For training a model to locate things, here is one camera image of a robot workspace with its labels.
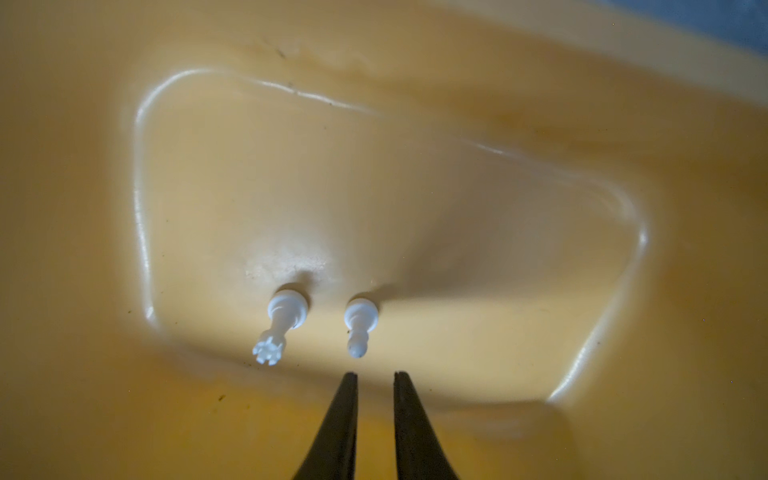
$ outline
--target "yellow surface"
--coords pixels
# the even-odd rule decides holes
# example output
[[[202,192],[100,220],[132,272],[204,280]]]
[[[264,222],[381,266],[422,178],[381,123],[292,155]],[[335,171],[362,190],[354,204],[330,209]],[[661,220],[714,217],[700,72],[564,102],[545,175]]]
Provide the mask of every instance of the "yellow surface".
[[[352,368],[358,478],[401,368],[462,478],[768,475],[765,110],[425,6],[0,22],[4,477],[289,478]]]

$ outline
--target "white plastic object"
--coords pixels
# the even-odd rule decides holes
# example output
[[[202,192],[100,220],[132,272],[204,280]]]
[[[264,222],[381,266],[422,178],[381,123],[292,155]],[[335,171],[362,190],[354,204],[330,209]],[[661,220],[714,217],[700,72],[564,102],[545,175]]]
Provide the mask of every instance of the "white plastic object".
[[[379,324],[379,309],[374,302],[358,298],[346,306],[344,323],[349,328],[346,349],[352,358],[358,359],[368,351],[368,334]]]
[[[253,348],[258,363],[275,365],[280,361],[286,348],[286,333],[304,324],[308,310],[306,298],[301,293],[295,290],[275,293],[266,308],[272,326],[261,334]]]

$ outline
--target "blue surface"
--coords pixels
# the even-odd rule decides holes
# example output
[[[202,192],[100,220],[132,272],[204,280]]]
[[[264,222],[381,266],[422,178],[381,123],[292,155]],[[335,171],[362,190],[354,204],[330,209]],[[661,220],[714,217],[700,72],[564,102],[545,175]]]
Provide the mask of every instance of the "blue surface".
[[[768,0],[594,0],[768,55]]]

